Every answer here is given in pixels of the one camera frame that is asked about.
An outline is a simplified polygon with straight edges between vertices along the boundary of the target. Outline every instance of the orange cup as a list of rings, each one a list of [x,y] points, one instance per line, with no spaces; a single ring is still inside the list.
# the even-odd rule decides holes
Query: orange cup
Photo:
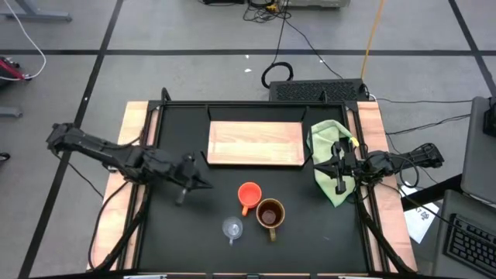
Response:
[[[242,214],[246,216],[248,209],[254,208],[262,198],[262,189],[254,182],[246,182],[238,189],[238,198],[243,206]]]

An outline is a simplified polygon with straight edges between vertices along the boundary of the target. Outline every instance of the wooden table frame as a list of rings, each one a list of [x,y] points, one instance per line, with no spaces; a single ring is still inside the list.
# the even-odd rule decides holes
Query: wooden table frame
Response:
[[[382,124],[381,113],[379,106],[376,102],[358,102],[358,115],[360,116],[361,129],[364,142],[368,145],[369,151],[383,150],[388,151],[388,142],[384,133]],[[128,143],[134,140],[142,131],[146,123],[146,114],[148,109],[148,102],[128,102],[126,112],[122,121],[122,126],[119,134],[118,143]],[[154,110],[151,113],[150,130],[148,132],[146,143],[153,145],[155,139],[155,129],[157,127],[157,120],[159,118],[159,111]],[[355,119],[353,113],[348,111],[348,121],[350,124],[350,132],[354,135],[357,134],[355,129]],[[111,195],[124,180],[120,174],[110,174],[108,178],[107,188],[105,190],[105,200]],[[386,177],[383,181],[384,184],[396,185],[394,176]],[[120,191],[108,204],[98,227],[95,242],[92,248],[92,262],[96,266],[100,264],[108,252],[112,250],[126,224],[128,216],[128,207],[131,200],[132,185],[129,184]],[[136,204],[134,206],[136,214],[140,206],[141,198],[143,196],[144,187],[137,188]],[[363,195],[366,194],[366,189],[362,189]],[[405,222],[405,215],[401,207],[401,197],[399,193],[386,186],[377,186],[374,188],[374,194],[377,201],[379,219],[381,221],[381,228],[385,238],[394,248],[396,253],[403,259],[403,261],[413,270],[417,270],[415,258],[413,255],[412,244],[408,235],[408,229]],[[369,200],[365,201],[367,210],[370,212]],[[125,269],[133,267],[133,255],[136,250],[137,231],[128,242],[126,248],[126,259],[122,266]],[[377,241],[369,231],[370,251],[376,271],[382,271],[381,257],[378,249]],[[396,271],[391,262],[389,262],[391,271]]]

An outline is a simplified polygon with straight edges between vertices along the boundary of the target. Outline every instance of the wooden cutting board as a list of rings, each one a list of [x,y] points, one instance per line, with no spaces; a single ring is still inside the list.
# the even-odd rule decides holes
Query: wooden cutting board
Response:
[[[300,122],[210,122],[209,164],[301,166]]]

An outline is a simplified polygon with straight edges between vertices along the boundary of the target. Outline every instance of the brown mug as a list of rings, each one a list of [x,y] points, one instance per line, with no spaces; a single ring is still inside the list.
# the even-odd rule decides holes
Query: brown mug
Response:
[[[274,198],[266,198],[257,206],[257,220],[269,229],[270,241],[276,241],[276,228],[282,224],[285,216],[284,206]]]

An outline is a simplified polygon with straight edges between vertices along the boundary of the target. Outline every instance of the green cloth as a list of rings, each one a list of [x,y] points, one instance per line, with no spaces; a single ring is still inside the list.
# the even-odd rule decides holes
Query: green cloth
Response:
[[[342,137],[353,137],[343,125],[335,120],[326,120],[320,123],[317,123],[312,126],[312,141],[313,141],[313,164],[320,164],[329,160],[332,156],[331,154],[331,146],[334,142],[339,141],[339,138]],[[309,148],[312,148],[312,144],[310,144],[310,134],[307,136],[307,145]],[[341,205],[345,198],[353,192],[355,188],[355,179],[350,176],[343,176],[343,181],[346,182],[346,191],[341,195],[336,194],[336,185],[337,180],[331,179],[326,174],[322,173],[319,170],[314,170],[315,173],[315,181],[320,186],[320,188],[327,195],[327,198],[331,200],[334,207],[338,207]]]

